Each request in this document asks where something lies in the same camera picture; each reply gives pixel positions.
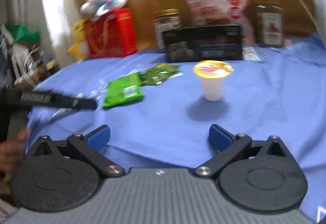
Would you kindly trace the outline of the person's left hand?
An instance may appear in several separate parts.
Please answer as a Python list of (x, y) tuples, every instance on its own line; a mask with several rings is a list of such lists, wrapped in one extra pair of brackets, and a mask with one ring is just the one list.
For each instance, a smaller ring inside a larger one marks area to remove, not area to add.
[(30, 131), (22, 128), (14, 140), (1, 142), (0, 168), (1, 172), (12, 173), (18, 168), (24, 158), (26, 143), (29, 139)]

